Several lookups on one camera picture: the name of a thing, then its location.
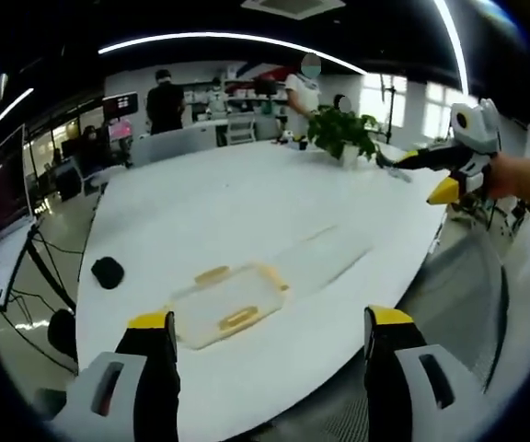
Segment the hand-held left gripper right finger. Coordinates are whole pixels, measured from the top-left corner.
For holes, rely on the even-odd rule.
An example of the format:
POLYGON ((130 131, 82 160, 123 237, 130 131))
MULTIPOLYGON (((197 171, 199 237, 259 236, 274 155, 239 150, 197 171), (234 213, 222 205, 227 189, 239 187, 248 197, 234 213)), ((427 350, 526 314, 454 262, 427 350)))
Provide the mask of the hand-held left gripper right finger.
POLYGON ((467 440, 478 380, 441 345, 428 345, 411 316, 365 309, 364 366, 370 441, 467 440))

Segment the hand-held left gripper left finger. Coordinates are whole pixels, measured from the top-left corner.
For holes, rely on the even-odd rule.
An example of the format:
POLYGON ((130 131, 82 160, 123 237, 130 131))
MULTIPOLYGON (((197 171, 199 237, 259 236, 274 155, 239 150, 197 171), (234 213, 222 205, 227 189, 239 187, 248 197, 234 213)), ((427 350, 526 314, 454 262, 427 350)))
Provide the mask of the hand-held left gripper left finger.
POLYGON ((67 388, 66 441, 177 441, 180 378, 175 315, 131 320, 67 388))

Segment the person's right hand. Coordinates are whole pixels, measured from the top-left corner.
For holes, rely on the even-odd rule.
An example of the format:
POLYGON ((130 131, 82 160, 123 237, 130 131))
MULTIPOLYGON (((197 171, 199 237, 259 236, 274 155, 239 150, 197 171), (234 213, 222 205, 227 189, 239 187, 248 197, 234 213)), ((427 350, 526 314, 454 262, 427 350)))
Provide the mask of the person's right hand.
POLYGON ((530 204, 530 158, 500 153, 490 162, 488 196, 515 197, 530 204))

